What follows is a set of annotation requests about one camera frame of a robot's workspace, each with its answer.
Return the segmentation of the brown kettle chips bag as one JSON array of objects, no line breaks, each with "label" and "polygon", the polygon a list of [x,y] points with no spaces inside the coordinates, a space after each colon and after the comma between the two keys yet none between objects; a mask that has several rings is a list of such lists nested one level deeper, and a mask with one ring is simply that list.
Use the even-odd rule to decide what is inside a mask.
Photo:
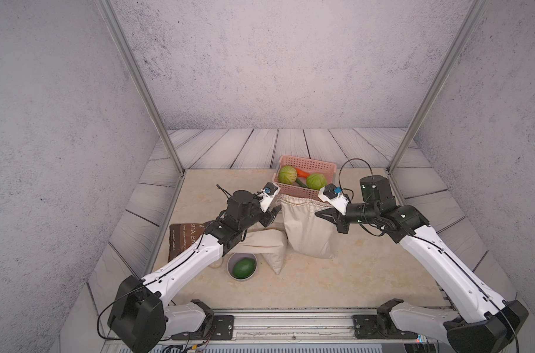
[{"label": "brown kettle chips bag", "polygon": [[199,223],[171,224],[168,260],[174,260],[179,254],[191,247],[204,233],[205,226]]}]

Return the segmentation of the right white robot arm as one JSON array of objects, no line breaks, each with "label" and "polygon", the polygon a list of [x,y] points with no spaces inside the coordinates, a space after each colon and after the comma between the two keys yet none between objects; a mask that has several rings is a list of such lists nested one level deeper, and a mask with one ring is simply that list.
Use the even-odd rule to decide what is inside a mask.
[{"label": "right white robot arm", "polygon": [[358,224],[388,235],[429,272],[455,306],[435,310],[391,299],[377,310],[377,333],[388,338],[414,332],[448,344],[455,352],[500,352],[509,344],[519,344],[518,333],[529,316],[522,303],[507,301],[481,281],[417,208],[397,205],[388,178],[364,177],[360,188],[363,201],[357,204],[336,185],[321,188],[319,198],[331,207],[315,215],[333,223],[342,234]]}]

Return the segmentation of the beige cloth bag front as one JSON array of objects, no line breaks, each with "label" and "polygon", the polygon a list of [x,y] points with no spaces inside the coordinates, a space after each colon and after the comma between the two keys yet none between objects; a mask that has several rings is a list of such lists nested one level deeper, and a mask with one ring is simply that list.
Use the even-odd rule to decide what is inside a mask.
[{"label": "beige cloth bag front", "polygon": [[260,254],[276,275],[280,275],[286,256],[288,240],[278,229],[264,229],[249,232],[243,242],[238,243],[229,254]]}]

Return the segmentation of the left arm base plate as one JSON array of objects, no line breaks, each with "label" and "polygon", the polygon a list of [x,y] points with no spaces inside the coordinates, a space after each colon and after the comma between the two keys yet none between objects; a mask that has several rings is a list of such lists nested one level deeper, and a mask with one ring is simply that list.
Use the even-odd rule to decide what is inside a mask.
[{"label": "left arm base plate", "polygon": [[232,315],[214,315],[205,320],[196,332],[183,332],[173,335],[172,341],[231,341],[233,338],[235,317]]}]

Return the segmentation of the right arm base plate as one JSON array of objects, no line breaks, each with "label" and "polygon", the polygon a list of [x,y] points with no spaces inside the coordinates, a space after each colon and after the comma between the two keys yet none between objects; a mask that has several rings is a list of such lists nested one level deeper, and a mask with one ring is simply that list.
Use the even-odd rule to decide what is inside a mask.
[{"label": "right arm base plate", "polygon": [[353,315],[354,337],[357,339],[417,339],[418,334],[399,330],[390,312],[402,299],[391,299],[376,309],[374,314]]}]

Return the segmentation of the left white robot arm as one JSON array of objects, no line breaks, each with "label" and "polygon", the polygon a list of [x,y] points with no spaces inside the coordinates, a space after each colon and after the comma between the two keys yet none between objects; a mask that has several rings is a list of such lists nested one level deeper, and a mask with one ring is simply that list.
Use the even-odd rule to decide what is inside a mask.
[{"label": "left white robot arm", "polygon": [[196,299],[179,305],[171,301],[202,270],[244,241],[250,227],[273,223],[280,207],[271,204],[279,192],[271,182],[255,194],[235,191],[226,209],[187,250],[141,279],[124,279],[109,305],[109,328],[132,352],[150,352],[161,341],[184,333],[208,337],[214,318],[208,305]]}]

